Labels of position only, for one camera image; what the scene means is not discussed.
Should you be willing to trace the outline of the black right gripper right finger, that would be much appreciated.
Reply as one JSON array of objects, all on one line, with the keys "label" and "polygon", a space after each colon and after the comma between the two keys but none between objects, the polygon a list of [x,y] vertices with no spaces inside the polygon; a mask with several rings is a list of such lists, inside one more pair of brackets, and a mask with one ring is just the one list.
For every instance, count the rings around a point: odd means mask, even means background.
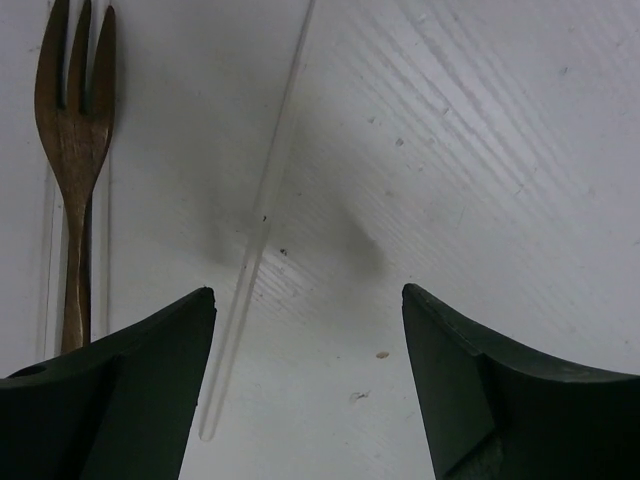
[{"label": "black right gripper right finger", "polygon": [[402,291],[408,354],[439,479],[635,479],[639,379],[563,360]]}]

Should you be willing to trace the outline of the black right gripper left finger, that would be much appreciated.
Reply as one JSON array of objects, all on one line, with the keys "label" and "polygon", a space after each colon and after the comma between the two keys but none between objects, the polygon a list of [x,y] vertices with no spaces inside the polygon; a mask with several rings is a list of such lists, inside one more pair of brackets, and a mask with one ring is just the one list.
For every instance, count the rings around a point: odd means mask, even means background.
[{"label": "black right gripper left finger", "polygon": [[2,379],[2,478],[178,478],[215,319],[202,287]]}]

